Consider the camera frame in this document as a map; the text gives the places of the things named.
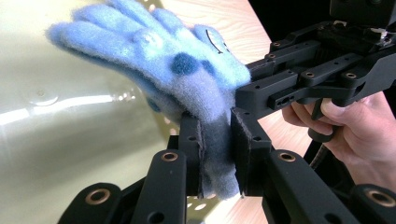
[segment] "black plastic part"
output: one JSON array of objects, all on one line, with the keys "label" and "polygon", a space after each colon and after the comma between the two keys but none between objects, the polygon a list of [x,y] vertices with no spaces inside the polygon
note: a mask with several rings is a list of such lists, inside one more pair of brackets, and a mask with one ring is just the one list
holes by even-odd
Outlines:
[{"label": "black plastic part", "polygon": [[361,223],[395,223],[396,194],[375,185],[358,185],[351,192],[350,210]]},{"label": "black plastic part", "polygon": [[396,3],[394,0],[332,0],[330,15],[340,21],[386,28],[396,22]]},{"label": "black plastic part", "polygon": [[186,160],[178,150],[155,154],[131,224],[186,222]]},{"label": "black plastic part", "polygon": [[273,150],[271,139],[246,110],[232,109],[233,157],[241,194],[262,196],[264,161]]},{"label": "black plastic part", "polygon": [[188,113],[184,113],[180,122],[178,150],[184,152],[187,157],[187,195],[198,196],[199,198],[203,197],[202,186],[200,186],[200,162],[204,154],[201,132],[199,120]]},{"label": "black plastic part", "polygon": [[291,223],[359,223],[298,154],[273,151],[267,171]]},{"label": "black plastic part", "polygon": [[236,90],[236,107],[245,109],[256,119],[275,112],[268,106],[269,96],[294,86],[297,74],[288,70],[259,81],[252,82]]},{"label": "black plastic part", "polygon": [[119,223],[121,190],[113,184],[98,183],[82,190],[67,207],[59,224]]}]

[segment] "fuzzy glove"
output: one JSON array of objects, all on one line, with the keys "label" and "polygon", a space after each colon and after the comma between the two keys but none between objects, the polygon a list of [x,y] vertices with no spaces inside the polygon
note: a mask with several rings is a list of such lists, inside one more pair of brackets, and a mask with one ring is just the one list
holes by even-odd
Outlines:
[{"label": "fuzzy glove", "polygon": [[198,118],[205,142],[203,195],[234,196],[230,109],[234,91],[250,75],[220,34],[203,25],[189,30],[173,13],[149,13],[134,0],[87,6],[73,19],[49,28],[51,42],[129,77],[170,120],[178,123],[184,111]]}]

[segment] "finger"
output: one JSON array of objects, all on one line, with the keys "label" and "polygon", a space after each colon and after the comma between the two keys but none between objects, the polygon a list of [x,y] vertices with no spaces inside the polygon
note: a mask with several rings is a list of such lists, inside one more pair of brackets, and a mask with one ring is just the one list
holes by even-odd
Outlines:
[{"label": "finger", "polygon": [[60,39],[71,49],[115,63],[130,63],[136,55],[130,40],[86,21],[63,26]]},{"label": "finger", "polygon": [[382,114],[383,111],[389,111],[389,107],[385,97],[382,98],[380,95],[369,96],[368,99],[347,107],[339,107],[330,100],[324,100],[321,109],[326,117],[345,124],[361,139],[370,138],[373,133],[377,136],[386,134],[384,132],[389,125],[388,119],[393,118],[391,113],[387,113],[388,116]]},{"label": "finger", "polygon": [[207,55],[213,55],[209,61],[215,62],[219,75],[227,78],[224,82],[220,82],[223,89],[236,89],[246,85],[250,81],[250,73],[244,64],[229,51],[224,43],[221,34],[214,28],[205,25],[195,25],[191,29],[192,33],[209,47]]},{"label": "finger", "polygon": [[309,128],[315,130],[317,133],[332,134],[332,125],[322,122],[320,120],[312,120],[311,115],[305,109],[303,105],[293,103],[291,104],[298,118],[306,124]]},{"label": "finger", "polygon": [[324,145],[332,152],[335,158],[345,164],[356,162],[357,156],[350,147],[344,135],[344,127],[339,128],[330,142]]},{"label": "finger", "polygon": [[183,22],[172,12],[156,8],[151,12],[151,15],[171,34],[177,36],[177,33],[182,32],[184,35],[190,35],[190,38],[195,36],[187,29]]},{"label": "finger", "polygon": [[[315,104],[316,104],[316,103],[304,105],[306,111],[308,111],[308,113],[309,113],[309,115],[311,116],[311,118],[312,118],[312,114],[313,114],[313,111],[314,111],[314,108],[315,108]],[[318,119],[318,120],[320,120],[320,121],[322,121],[322,122],[325,122],[325,123],[328,123],[328,124],[331,124],[331,125],[342,126],[341,123],[335,122],[334,120],[331,120],[331,119],[327,118],[326,116],[323,116],[323,117],[321,117],[321,118]]]},{"label": "finger", "polygon": [[129,19],[114,7],[103,4],[79,9],[73,13],[73,18],[75,21],[89,21],[106,30],[127,37],[144,28],[140,23]]},{"label": "finger", "polygon": [[306,127],[306,124],[300,120],[291,105],[282,109],[282,116],[287,123],[300,127]]},{"label": "finger", "polygon": [[172,93],[198,120],[210,123],[227,112],[215,79],[197,60],[180,53],[172,62],[172,70],[178,76],[172,85]]},{"label": "finger", "polygon": [[109,0],[108,4],[131,20],[140,23],[163,38],[171,38],[163,26],[155,20],[152,15],[135,0]]}]

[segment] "glove finger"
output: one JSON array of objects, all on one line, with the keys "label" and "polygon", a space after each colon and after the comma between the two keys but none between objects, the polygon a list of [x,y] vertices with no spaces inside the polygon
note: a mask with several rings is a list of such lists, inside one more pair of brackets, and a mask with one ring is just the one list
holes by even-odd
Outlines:
[{"label": "glove finger", "polygon": [[62,50],[78,56],[85,61],[97,64],[127,76],[145,94],[145,96],[148,98],[148,102],[155,104],[160,109],[160,111],[174,123],[180,122],[181,114],[185,111],[185,109],[180,105],[178,100],[175,97],[157,89],[155,85],[145,78],[141,72],[132,70],[125,66],[119,66],[118,64],[112,63],[105,59],[92,57],[81,51],[70,49],[65,46],[61,40],[61,32],[67,25],[67,23],[59,23],[57,25],[51,26],[46,32],[47,37],[54,45],[56,45],[58,48],[61,48]]},{"label": "glove finger", "polygon": [[162,25],[156,21],[151,14],[135,0],[108,0],[108,4],[120,13],[138,22],[142,26],[156,32],[164,39],[171,38]]},{"label": "glove finger", "polygon": [[89,21],[103,29],[126,37],[130,37],[136,31],[144,28],[140,23],[129,19],[114,7],[103,4],[91,5],[75,11],[73,19]]},{"label": "glove finger", "polygon": [[195,25],[192,28],[194,35],[203,43],[211,47],[212,52],[217,54],[216,67],[220,71],[228,71],[229,83],[225,82],[223,88],[236,89],[250,81],[250,73],[247,67],[228,50],[221,34],[214,28],[205,25]]},{"label": "glove finger", "polygon": [[180,53],[172,63],[172,71],[178,76],[172,93],[198,120],[209,123],[226,113],[228,109],[215,79],[197,60]]},{"label": "glove finger", "polygon": [[65,46],[93,57],[128,64],[136,55],[131,41],[86,21],[63,24],[62,30],[54,29],[58,30],[59,39]]},{"label": "glove finger", "polygon": [[194,37],[174,13],[166,9],[156,8],[151,12],[151,15],[169,34],[177,36],[177,33],[183,31],[190,33],[191,37]]}]

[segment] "screw hole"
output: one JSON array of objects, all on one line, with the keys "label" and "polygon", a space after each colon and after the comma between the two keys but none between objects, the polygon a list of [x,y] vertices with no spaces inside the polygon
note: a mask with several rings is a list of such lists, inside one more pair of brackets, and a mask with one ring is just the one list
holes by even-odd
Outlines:
[{"label": "screw hole", "polygon": [[357,76],[353,73],[346,73],[346,76],[349,78],[356,78]]},{"label": "screw hole", "polygon": [[366,191],[366,196],[373,202],[378,203],[384,207],[396,206],[396,200],[394,198],[379,190],[369,189]]},{"label": "screw hole", "polygon": [[295,158],[293,155],[291,155],[291,154],[289,154],[289,153],[286,153],[286,152],[280,153],[280,154],[278,155],[278,157],[279,157],[282,161],[295,161],[295,160],[296,160],[296,158]]},{"label": "screw hole", "polygon": [[152,213],[148,217],[148,222],[149,223],[163,223],[163,220],[165,219],[165,216],[162,213],[156,212]]},{"label": "screw hole", "polygon": [[258,142],[258,141],[261,141],[262,138],[259,137],[259,136],[254,136],[254,137],[253,137],[253,140],[256,141],[256,142]]},{"label": "screw hole", "polygon": [[314,77],[315,75],[313,74],[313,73],[311,73],[311,72],[307,72],[307,73],[305,73],[308,77]]},{"label": "screw hole", "polygon": [[110,190],[108,189],[95,189],[91,191],[87,197],[85,197],[85,202],[90,205],[97,205],[104,203],[110,197]]},{"label": "screw hole", "polygon": [[161,156],[163,161],[175,161],[177,160],[177,154],[174,152],[166,152]]}]

